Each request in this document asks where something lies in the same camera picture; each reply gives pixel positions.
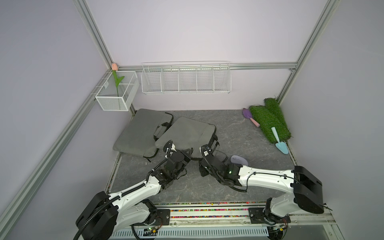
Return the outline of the white computer mouse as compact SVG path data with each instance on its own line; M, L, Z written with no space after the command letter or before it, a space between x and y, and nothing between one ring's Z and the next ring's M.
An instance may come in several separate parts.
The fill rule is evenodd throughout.
M248 161L241 157L241 156L237 156L237 155L232 155L231 156L231 163L233 164L238 164L238 165L243 165L243 166L248 166L249 163Z

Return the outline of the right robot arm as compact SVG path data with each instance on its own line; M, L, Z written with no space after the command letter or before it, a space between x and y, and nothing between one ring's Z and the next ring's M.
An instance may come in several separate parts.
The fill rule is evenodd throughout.
M249 187L277 190L284 194L269 198L263 211L265 219L282 219L290 213L303 210L312 214L324 213L323 184L302 166L292 170L265 170L219 160L213 149L200 148L201 175L211 175L221 185L246 193Z

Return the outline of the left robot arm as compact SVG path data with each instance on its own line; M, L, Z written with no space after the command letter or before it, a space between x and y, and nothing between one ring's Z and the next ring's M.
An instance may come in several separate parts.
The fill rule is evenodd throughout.
M94 195L76 220L78 231L74 239L107 240L126 227L155 222L158 209L149 197L171 186L191 159L190 149L170 149L166 158L150 170L143 181L120 192L101 191Z

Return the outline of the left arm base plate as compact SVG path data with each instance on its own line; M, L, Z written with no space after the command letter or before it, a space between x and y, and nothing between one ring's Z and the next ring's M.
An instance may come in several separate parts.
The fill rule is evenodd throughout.
M157 209L151 211L149 216L142 223L136 223L135 226L168 226L171 219L170 209Z

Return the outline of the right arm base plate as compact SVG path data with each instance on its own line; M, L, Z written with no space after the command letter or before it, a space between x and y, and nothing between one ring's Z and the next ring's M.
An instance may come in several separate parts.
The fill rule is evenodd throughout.
M249 208L248 211L251 224L266 224L272 226L291 223L291 219L288 215L284 217L276 217L272 214L266 215L265 208Z

